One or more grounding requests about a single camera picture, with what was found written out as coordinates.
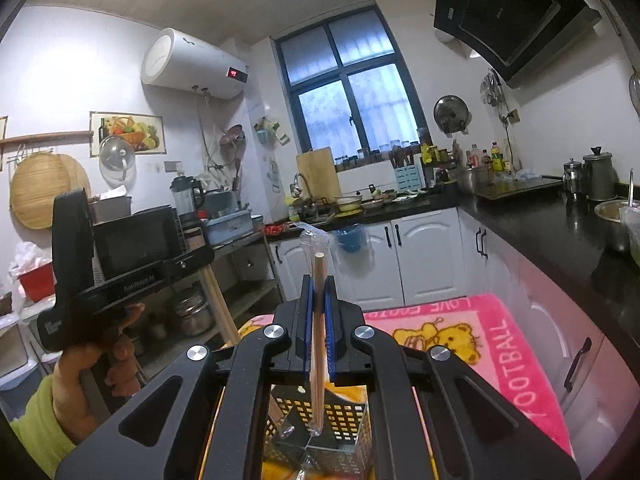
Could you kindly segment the yellow green sleeve forearm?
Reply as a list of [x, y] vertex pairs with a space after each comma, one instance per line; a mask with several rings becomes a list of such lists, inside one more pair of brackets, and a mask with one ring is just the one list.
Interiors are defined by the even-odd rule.
[[25, 414], [12, 420], [10, 426], [49, 479], [54, 478], [58, 465], [76, 448], [55, 417], [51, 375], [43, 378], [29, 399]]

